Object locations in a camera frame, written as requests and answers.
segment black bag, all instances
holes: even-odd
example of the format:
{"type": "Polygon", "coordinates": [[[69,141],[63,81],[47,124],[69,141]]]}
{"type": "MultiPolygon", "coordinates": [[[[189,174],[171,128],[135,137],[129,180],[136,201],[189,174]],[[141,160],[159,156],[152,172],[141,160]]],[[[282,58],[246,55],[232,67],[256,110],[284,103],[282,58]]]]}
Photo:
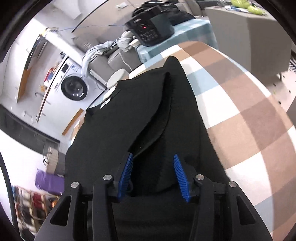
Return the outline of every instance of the black bag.
{"type": "Polygon", "coordinates": [[[167,18],[173,26],[194,18],[194,16],[190,13],[179,10],[175,4],[168,5],[168,3],[159,0],[150,0],[148,2],[143,3],[141,7],[138,7],[133,11],[132,17],[154,6],[160,6],[160,8],[164,11],[163,14],[167,15],[167,18]]]}

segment electrical outlet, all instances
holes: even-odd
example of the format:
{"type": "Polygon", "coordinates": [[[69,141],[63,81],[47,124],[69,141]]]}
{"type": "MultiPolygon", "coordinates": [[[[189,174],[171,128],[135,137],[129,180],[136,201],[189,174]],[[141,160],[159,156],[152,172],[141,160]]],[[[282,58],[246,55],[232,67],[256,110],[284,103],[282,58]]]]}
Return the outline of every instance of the electrical outlet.
{"type": "Polygon", "coordinates": [[[126,2],[122,2],[121,4],[116,5],[117,10],[123,9],[127,6],[126,2]]]}

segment checkered tablecloth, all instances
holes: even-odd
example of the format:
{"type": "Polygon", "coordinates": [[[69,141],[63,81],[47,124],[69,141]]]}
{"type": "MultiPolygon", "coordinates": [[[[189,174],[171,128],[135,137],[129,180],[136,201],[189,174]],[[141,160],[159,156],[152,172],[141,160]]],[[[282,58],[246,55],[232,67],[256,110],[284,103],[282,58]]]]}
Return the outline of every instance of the checkered tablecloth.
{"type": "Polygon", "coordinates": [[[147,62],[171,46],[186,41],[201,41],[218,49],[216,38],[209,20],[191,19],[175,25],[174,29],[175,33],[165,41],[151,47],[139,45],[136,48],[141,63],[147,62]]]}
{"type": "Polygon", "coordinates": [[[174,45],[130,79],[180,61],[211,142],[227,175],[282,241],[296,222],[296,129],[271,93],[246,69],[202,42],[174,45]]]}

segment washing machine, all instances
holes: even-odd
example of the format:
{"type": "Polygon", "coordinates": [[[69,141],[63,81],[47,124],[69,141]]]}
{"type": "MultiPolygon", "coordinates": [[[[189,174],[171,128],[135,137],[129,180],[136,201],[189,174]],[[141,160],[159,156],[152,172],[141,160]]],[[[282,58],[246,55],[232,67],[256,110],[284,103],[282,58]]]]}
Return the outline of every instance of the washing machine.
{"type": "Polygon", "coordinates": [[[83,77],[81,67],[66,56],[53,76],[42,119],[65,135],[79,115],[105,92],[106,87],[100,81],[92,75],[83,77]]]}

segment yellow object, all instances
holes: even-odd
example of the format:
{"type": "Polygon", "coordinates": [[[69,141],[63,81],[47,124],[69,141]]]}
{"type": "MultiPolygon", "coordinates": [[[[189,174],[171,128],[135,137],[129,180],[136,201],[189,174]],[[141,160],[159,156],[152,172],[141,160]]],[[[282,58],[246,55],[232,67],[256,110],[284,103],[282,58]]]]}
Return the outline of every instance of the yellow object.
{"type": "Polygon", "coordinates": [[[248,11],[257,15],[263,15],[265,12],[262,11],[260,8],[250,5],[248,11]]]}
{"type": "Polygon", "coordinates": [[[250,3],[247,0],[231,0],[231,3],[235,7],[246,8],[246,9],[250,6],[250,3]]]}

